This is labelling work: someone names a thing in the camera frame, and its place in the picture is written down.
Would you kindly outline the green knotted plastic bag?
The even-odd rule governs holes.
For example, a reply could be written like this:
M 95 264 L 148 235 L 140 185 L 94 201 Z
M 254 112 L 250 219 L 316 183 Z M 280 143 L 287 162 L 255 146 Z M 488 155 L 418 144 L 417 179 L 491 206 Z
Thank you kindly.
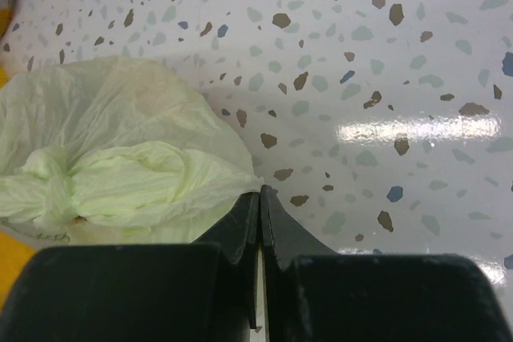
M 1 229 L 32 247 L 189 243 L 262 184 L 239 135 L 158 62 L 45 66 L 1 90 Z

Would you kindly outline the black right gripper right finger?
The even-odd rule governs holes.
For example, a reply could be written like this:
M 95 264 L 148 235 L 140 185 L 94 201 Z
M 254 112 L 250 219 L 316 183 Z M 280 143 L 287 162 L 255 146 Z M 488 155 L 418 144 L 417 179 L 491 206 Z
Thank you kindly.
M 260 219 L 271 341 L 509 341 L 487 277 L 454 254 L 347 255 L 264 186 Z

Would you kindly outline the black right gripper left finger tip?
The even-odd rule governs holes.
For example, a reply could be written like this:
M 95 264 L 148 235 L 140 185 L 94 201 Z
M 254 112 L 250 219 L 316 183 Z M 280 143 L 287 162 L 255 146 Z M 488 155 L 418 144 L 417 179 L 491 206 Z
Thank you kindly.
M 192 243 L 49 247 L 1 311 L 4 341 L 246 341 L 255 328 L 259 196 Z

